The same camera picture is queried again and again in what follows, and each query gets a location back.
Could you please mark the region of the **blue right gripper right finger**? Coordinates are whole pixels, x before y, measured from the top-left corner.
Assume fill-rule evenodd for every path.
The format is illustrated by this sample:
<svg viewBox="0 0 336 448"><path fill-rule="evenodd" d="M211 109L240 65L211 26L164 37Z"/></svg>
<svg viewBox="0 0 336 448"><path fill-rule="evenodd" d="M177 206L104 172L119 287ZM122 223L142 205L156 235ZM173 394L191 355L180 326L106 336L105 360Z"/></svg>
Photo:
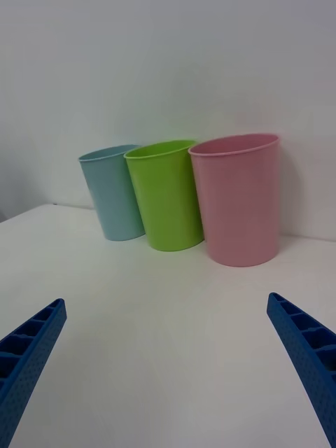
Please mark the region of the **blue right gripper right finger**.
<svg viewBox="0 0 336 448"><path fill-rule="evenodd" d="M310 399L331 447L336 445L335 333L277 293L267 315Z"/></svg>

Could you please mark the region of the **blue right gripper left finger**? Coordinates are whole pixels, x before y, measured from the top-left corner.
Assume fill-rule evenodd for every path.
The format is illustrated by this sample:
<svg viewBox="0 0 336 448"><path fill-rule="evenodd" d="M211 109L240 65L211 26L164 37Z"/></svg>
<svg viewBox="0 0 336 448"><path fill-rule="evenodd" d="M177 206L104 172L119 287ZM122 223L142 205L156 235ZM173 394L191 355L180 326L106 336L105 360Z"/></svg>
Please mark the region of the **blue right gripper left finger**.
<svg viewBox="0 0 336 448"><path fill-rule="evenodd" d="M56 299L1 340L0 446L8 447L67 320Z"/></svg>

